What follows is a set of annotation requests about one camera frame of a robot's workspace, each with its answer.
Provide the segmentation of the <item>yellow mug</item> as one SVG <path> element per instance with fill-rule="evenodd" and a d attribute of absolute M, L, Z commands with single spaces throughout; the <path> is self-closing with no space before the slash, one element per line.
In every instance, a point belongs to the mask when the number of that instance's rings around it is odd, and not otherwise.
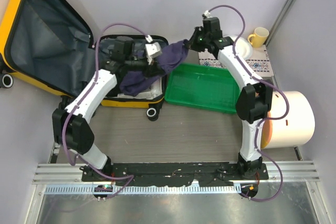
<path fill-rule="evenodd" d="M 260 48 L 269 36 L 269 30 L 263 27 L 255 28 L 254 32 L 247 38 L 253 48 Z"/>

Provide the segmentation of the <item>white plate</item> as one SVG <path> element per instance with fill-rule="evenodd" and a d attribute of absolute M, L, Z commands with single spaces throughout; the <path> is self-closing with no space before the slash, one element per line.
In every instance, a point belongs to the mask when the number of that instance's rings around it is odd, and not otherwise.
<path fill-rule="evenodd" d="M 235 46 L 235 50 L 237 55 L 239 55 L 244 60 L 248 60 L 253 54 L 253 48 L 251 44 L 242 37 L 239 37 Z"/>

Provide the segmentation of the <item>patterned white cloth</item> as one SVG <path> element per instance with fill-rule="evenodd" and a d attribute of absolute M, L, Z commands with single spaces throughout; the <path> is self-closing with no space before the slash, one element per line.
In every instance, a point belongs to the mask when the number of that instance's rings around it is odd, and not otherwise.
<path fill-rule="evenodd" d="M 240 56 L 249 56 L 248 59 L 244 59 L 247 64 L 253 69 L 253 71 L 259 76 L 266 78 L 272 77 L 274 75 L 265 45 L 260 48 L 243 48 L 242 46 L 239 46 L 237 53 Z M 208 52 L 200 52 L 198 54 L 198 58 L 200 65 L 202 66 L 226 69 L 226 67 L 222 63 L 216 60 L 215 57 Z"/>

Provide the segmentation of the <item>yellow Pikachu suitcase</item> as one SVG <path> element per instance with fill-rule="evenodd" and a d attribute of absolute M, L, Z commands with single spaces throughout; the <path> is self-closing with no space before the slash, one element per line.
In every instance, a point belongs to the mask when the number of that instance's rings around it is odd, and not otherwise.
<path fill-rule="evenodd" d="M 121 35 L 100 40 L 106 58 Z M 84 19 L 66 0 L 10 0 L 1 22 L 1 87 L 17 77 L 69 105 L 95 73 L 95 40 Z"/>

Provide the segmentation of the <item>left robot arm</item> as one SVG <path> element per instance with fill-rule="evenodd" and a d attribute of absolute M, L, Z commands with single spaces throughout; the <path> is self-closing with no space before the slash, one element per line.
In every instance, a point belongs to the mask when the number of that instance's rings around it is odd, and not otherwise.
<path fill-rule="evenodd" d="M 134 53 L 133 38 L 119 36 L 106 58 L 95 52 L 96 70 L 83 91 L 64 109 L 52 115 L 55 141 L 61 144 L 69 164 L 81 159 L 98 180 L 105 182 L 112 174 L 111 159 L 94 143 L 90 120 L 107 94 L 118 85 L 128 71 L 140 71 L 152 77 L 161 74 L 155 58 L 162 53 L 161 46 L 149 35 L 145 37 L 144 56 Z"/>

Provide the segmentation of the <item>green plastic tray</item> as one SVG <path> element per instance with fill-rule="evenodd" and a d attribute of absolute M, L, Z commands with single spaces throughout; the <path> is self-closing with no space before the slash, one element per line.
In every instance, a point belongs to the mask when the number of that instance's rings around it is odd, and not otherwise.
<path fill-rule="evenodd" d="M 173 105 L 235 114 L 239 94 L 228 70 L 183 63 L 169 75 L 165 100 Z"/>

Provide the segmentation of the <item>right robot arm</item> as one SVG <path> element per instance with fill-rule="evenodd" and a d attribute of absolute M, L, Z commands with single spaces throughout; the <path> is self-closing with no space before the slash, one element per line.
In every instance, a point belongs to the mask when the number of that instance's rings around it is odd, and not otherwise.
<path fill-rule="evenodd" d="M 235 108 L 243 125 L 237 173 L 242 179 L 254 177 L 263 163 L 259 130 L 271 109 L 272 88 L 260 81 L 242 57 L 234 54 L 234 41 L 223 36 L 217 17 L 203 18 L 203 25 L 195 27 L 186 47 L 197 52 L 208 51 L 236 81 L 240 94 Z"/>

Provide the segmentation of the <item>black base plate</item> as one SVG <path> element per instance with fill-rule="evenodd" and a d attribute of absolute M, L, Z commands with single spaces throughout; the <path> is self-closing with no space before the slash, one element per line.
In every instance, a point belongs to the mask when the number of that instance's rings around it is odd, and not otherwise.
<path fill-rule="evenodd" d="M 229 162 L 207 163 L 114 163 L 111 177 L 133 176 L 129 186 L 137 187 L 182 187 L 194 180 L 201 187 L 228 186 L 234 180 L 268 180 L 265 164 L 257 174 L 239 173 L 238 165 Z"/>

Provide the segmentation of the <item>right aluminium corner post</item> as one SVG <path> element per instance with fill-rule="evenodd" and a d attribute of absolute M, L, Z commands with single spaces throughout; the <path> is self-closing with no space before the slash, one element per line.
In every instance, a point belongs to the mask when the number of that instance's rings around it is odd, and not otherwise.
<path fill-rule="evenodd" d="M 277 30 L 279 29 L 280 25 L 290 12 L 291 8 L 293 7 L 296 0 L 285 0 L 283 7 L 281 8 L 281 11 L 279 12 L 273 26 L 271 27 L 270 34 L 268 38 L 266 39 L 265 46 L 267 47 L 273 38 L 275 37 L 275 34 Z"/>

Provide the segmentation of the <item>white cylindrical bin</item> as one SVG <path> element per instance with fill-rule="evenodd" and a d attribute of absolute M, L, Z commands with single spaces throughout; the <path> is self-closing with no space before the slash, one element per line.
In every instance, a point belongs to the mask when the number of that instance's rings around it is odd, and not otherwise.
<path fill-rule="evenodd" d="M 289 112 L 281 120 L 266 120 L 262 127 L 261 148 L 295 147 L 313 136 L 315 119 L 307 98 L 298 91 L 285 91 Z"/>

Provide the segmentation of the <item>aluminium frame rail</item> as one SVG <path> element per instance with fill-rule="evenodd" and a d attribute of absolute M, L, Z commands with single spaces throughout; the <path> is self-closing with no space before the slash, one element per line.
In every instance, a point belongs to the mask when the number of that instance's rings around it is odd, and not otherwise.
<path fill-rule="evenodd" d="M 296 182 L 319 182 L 320 178 L 312 162 L 282 162 L 276 167 L 267 162 L 263 173 L 268 173 L 268 183 L 296 183 Z M 79 166 L 66 164 L 40 164 L 38 165 L 33 185 L 45 185 L 44 194 L 93 194 L 103 198 L 113 193 L 122 195 L 168 195 L 168 194 L 226 194 L 240 193 L 242 189 L 264 183 L 260 177 L 252 180 L 230 179 L 223 181 L 218 178 L 203 183 L 196 176 L 187 178 L 177 175 L 182 182 L 174 183 L 173 186 L 149 185 L 149 186 L 118 186 L 111 181 L 84 182 Z"/>

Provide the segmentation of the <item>navy purple garment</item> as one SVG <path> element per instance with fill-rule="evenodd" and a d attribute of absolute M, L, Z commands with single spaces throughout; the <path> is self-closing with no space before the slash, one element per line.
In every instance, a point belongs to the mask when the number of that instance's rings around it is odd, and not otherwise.
<path fill-rule="evenodd" d="M 186 59 L 189 51 L 186 43 L 187 39 L 183 39 L 162 49 L 162 54 L 156 57 L 162 73 L 146 77 L 142 71 L 129 71 L 119 84 L 120 92 L 135 97 L 148 89 L 156 80 L 171 73 Z"/>

